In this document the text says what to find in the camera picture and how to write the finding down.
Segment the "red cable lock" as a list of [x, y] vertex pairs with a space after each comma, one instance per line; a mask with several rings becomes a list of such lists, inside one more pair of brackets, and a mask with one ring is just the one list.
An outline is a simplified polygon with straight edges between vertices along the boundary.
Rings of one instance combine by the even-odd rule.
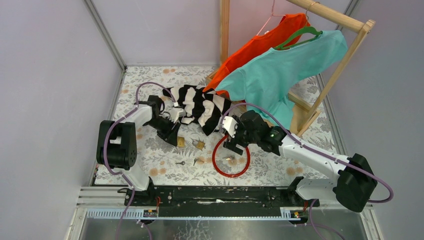
[[213, 149], [213, 152], [212, 152], [212, 165], [213, 165], [213, 167], [214, 167], [214, 169], [220, 174], [220, 175], [222, 175], [222, 176], [224, 176], [224, 177], [227, 177], [227, 178], [237, 178], [237, 177], [240, 177], [240, 176], [242, 176], [248, 169], [249, 169], [249, 167], [250, 167], [250, 164], [251, 164], [251, 153], [250, 153], [250, 149], [248, 148], [248, 147], [245, 147], [245, 151], [246, 151], [246, 154], [247, 154], [247, 159], [246, 159], [246, 164], [245, 164], [245, 166], [244, 166], [244, 168], [240, 171], [240, 172], [238, 172], [238, 173], [226, 173], [226, 172], [223, 172], [219, 167], [218, 167], [218, 165], [217, 165], [217, 163], [216, 163], [216, 153], [217, 153], [217, 150], [218, 150], [218, 148], [219, 148], [219, 146], [224, 142], [224, 140], [226, 140], [227, 138], [229, 137], [229, 135], [228, 134], [225, 134], [219, 141], [218, 141], [218, 143], [215, 145], [215, 147], [214, 147], [214, 149]]

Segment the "small brass padlock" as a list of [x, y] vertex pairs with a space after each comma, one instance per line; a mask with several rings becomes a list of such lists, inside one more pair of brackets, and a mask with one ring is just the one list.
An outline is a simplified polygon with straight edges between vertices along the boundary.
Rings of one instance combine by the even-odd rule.
[[205, 143], [201, 140], [193, 140], [192, 144], [196, 149], [200, 151], [202, 151], [205, 148]]

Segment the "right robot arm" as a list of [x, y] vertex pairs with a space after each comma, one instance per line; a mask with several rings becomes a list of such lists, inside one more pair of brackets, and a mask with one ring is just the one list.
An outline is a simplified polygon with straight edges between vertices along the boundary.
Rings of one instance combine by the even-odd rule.
[[225, 116], [221, 127], [229, 136], [223, 143], [228, 150], [242, 155], [245, 147], [255, 144], [266, 153], [298, 160], [326, 177], [318, 184], [300, 178], [286, 193], [287, 201], [293, 206], [299, 206], [305, 200], [329, 199], [360, 213], [378, 184], [364, 156], [336, 154], [304, 142], [280, 126], [270, 127], [253, 110], [241, 116]]

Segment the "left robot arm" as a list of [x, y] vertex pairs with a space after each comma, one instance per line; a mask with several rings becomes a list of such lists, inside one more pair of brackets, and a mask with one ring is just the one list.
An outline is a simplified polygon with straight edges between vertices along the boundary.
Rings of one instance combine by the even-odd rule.
[[137, 133], [144, 126], [156, 130], [164, 142], [178, 145], [179, 118], [184, 109], [175, 102], [168, 117], [161, 114], [165, 104], [157, 95], [146, 101], [136, 101], [133, 109], [117, 120], [103, 120], [99, 125], [96, 161], [105, 166], [112, 175], [121, 175], [128, 186], [136, 192], [136, 199], [144, 206], [152, 204], [155, 192], [149, 186], [152, 179], [135, 166], [138, 157]]

